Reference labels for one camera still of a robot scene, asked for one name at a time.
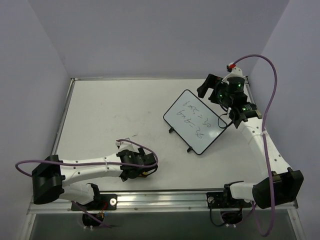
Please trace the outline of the small black-framed whiteboard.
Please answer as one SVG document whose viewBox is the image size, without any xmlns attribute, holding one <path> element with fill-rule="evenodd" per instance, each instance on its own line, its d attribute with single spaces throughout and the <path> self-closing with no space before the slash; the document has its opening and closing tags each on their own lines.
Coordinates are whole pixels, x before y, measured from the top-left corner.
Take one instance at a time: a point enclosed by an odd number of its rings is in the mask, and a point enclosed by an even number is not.
<svg viewBox="0 0 320 240">
<path fill-rule="evenodd" d="M 187 152 L 197 155 L 202 155 L 228 127 L 221 116 L 188 89 L 164 113 L 163 120 L 188 145 Z"/>
</svg>

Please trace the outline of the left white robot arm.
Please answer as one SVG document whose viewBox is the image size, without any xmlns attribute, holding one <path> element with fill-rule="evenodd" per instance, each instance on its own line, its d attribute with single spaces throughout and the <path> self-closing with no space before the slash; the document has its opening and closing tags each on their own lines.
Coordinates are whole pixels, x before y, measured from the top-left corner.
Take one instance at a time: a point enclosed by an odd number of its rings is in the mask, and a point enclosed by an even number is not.
<svg viewBox="0 0 320 240">
<path fill-rule="evenodd" d="M 158 168 L 154 153 L 123 149 L 117 153 L 85 160 L 60 160 L 51 155 L 32 171 L 33 202 L 44 205 L 58 199 L 77 202 L 90 210 L 100 206 L 99 188 L 90 180 L 96 178 L 135 179 Z"/>
</svg>

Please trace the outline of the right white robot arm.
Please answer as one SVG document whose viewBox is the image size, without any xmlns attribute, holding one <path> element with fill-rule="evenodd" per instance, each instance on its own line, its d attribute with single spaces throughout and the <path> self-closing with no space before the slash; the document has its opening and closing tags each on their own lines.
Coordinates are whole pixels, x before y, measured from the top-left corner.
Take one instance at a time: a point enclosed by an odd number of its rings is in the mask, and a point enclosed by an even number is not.
<svg viewBox="0 0 320 240">
<path fill-rule="evenodd" d="M 293 202 L 304 176 L 300 170 L 293 170 L 281 157 L 266 130 L 265 117 L 244 92 L 245 82 L 245 77 L 241 76 L 221 78 L 209 74 L 197 88 L 197 95 L 201 99 L 212 89 L 209 101 L 226 110 L 231 124 L 245 137 L 255 159 L 262 165 L 264 179 L 260 182 L 236 181 L 225 184 L 223 203 L 232 207 L 239 201 L 253 201 L 259 208 L 267 209 Z"/>
</svg>

